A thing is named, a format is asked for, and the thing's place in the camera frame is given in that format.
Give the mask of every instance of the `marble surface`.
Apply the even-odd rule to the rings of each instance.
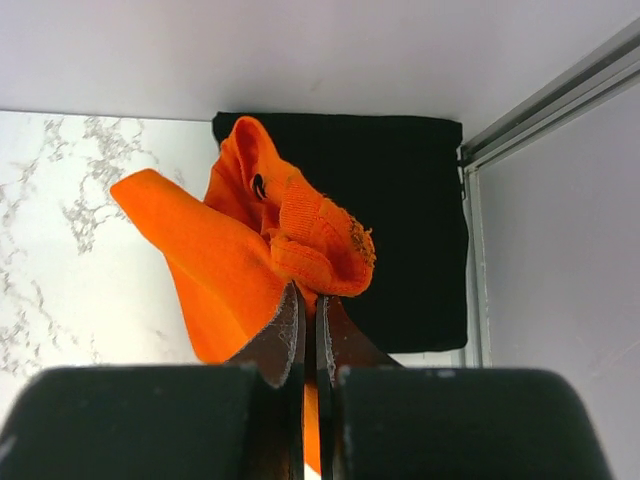
[[[151,167],[201,196],[210,128],[0,112],[0,425],[46,367],[196,362],[164,258],[108,189]]]

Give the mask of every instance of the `orange fabric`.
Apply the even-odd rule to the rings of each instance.
[[[262,125],[240,118],[200,202],[152,170],[111,188],[173,276],[189,337],[205,363],[228,360],[273,317],[287,282],[309,319],[317,293],[354,296],[371,282],[368,232],[280,159]],[[305,386],[305,461],[320,471],[317,391]]]

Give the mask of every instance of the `black cloth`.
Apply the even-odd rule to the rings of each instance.
[[[355,324],[388,353],[463,347],[469,236],[456,154],[462,125],[422,117],[218,113],[218,143],[241,115],[260,120],[283,159],[373,228],[373,282],[343,301]]]

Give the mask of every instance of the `metal track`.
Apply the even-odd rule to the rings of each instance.
[[[462,166],[494,163],[640,80],[640,18],[463,147]]]

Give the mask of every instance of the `white wall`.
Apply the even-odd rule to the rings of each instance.
[[[0,109],[417,114],[467,138],[640,0],[2,0]]]
[[[640,478],[640,85],[480,171],[494,366],[556,370]]]

